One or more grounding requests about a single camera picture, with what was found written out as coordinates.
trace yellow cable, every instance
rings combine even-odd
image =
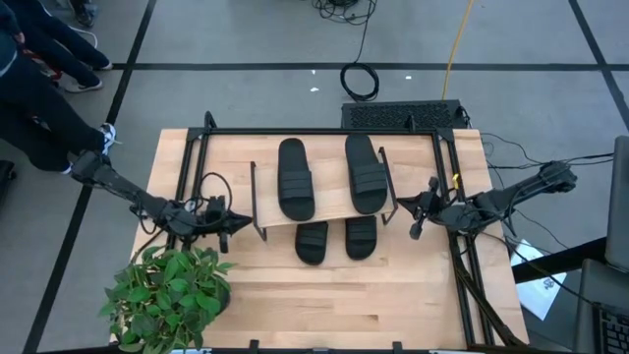
[[[472,5],[474,5],[474,0],[468,0],[468,8],[467,10],[465,10],[463,22],[461,23],[461,27],[459,28],[459,33],[456,35],[456,40],[454,41],[454,46],[452,46],[452,52],[450,53],[450,59],[448,60],[448,67],[445,70],[445,83],[443,83],[443,93],[441,94],[441,100],[445,100],[445,94],[448,92],[448,83],[450,82],[450,68],[452,67],[452,61],[454,60],[454,55],[456,54],[456,48],[459,46],[459,41],[461,40],[463,29],[465,28],[465,24],[468,23],[468,17],[470,17]]]

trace gray floor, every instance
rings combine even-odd
[[[100,16],[99,47],[116,63],[127,62],[148,0],[94,0]],[[580,0],[608,63],[629,63],[629,3]],[[381,1],[370,23],[363,60],[444,63],[465,10],[464,0]],[[308,0],[157,0],[138,63],[309,63],[355,58],[362,28],[323,20]],[[472,12],[456,62],[595,64],[568,1],[480,0]],[[438,99],[440,71],[379,71],[378,101]],[[105,90],[69,96],[92,125],[107,116],[122,72],[103,75]],[[629,73],[613,73],[629,94]],[[371,82],[351,73],[352,87]],[[549,160],[609,152],[627,128],[597,71],[453,72],[448,97],[459,98],[475,128],[522,144],[532,158]],[[158,134],[197,126],[211,110],[221,127],[338,127],[340,107],[351,99],[337,71],[135,71],[117,117],[116,168],[145,186]],[[526,162],[522,153],[486,137],[494,164]],[[36,171],[19,152],[0,142],[0,158],[20,174],[0,212],[0,338],[5,352],[21,352],[64,240],[81,186]],[[610,165],[575,167],[575,191],[531,200],[521,210],[574,246],[605,233]],[[500,172],[509,184],[528,175]],[[499,186],[496,175],[492,175]],[[519,216],[521,237],[556,252],[549,236]],[[39,351],[104,345],[107,326],[95,314],[102,288],[129,258],[136,221],[126,204],[92,194]],[[571,275],[578,283],[578,274]],[[553,308],[546,327],[570,312],[572,299]],[[566,334],[553,339],[569,346]]]

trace potted plant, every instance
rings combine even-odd
[[[147,248],[140,264],[136,253],[114,276],[116,286],[105,289],[99,315],[109,317],[125,352],[164,354],[191,341],[199,350],[203,329],[229,305],[231,288],[222,275],[233,264],[220,264],[210,248],[157,254],[162,248]]]

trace wooden board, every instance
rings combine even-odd
[[[350,194],[349,171],[345,158],[310,159],[313,176],[314,216],[304,222],[291,220],[277,201],[277,165],[256,168],[257,225],[271,227],[364,216],[356,211]],[[384,206],[374,214],[393,211],[388,191]]]
[[[175,193],[185,130],[162,131],[148,190],[165,198]],[[468,195],[491,188],[478,131],[455,131],[463,184]],[[260,167],[276,164],[279,143],[286,136],[212,136],[205,171],[221,173],[230,183],[232,209],[251,215],[250,161]],[[344,136],[301,136],[309,158],[336,158]],[[429,138],[372,136],[385,147],[398,197],[415,196],[435,176]],[[445,145],[443,155],[447,156]],[[191,171],[195,169],[193,153]],[[192,173],[187,190],[192,188]],[[218,179],[208,178],[205,196],[224,195]],[[236,266],[228,276],[233,292],[230,307],[203,333],[205,345],[248,347],[259,339],[264,348],[389,349],[392,341],[404,348],[464,348],[465,339],[445,230],[429,222],[419,241],[409,237],[411,215],[399,210],[391,223],[378,222],[377,247],[364,261],[345,254],[342,220],[329,223],[327,253],[320,266],[303,264],[296,256],[295,225],[268,229],[262,242],[252,226],[230,241],[226,262]],[[502,237],[499,224],[486,231]],[[134,249],[147,240],[139,229]],[[165,236],[155,241],[164,244]],[[527,341],[522,311],[505,246],[488,236],[476,241],[486,296],[501,318]],[[199,239],[198,247],[218,249],[218,239]],[[470,298],[476,339],[482,342],[478,309]]]

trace white paper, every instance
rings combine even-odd
[[[518,245],[516,250],[529,261],[543,256],[540,251],[532,247],[526,240],[522,240],[522,243]],[[516,266],[522,262],[522,258],[515,253],[511,257],[511,266]],[[566,273],[556,274],[554,278],[563,283]],[[552,302],[557,297],[560,289],[559,285],[555,284],[549,277],[518,284],[517,288],[520,304],[542,321],[546,318],[548,310],[550,310],[550,306],[552,306]]]

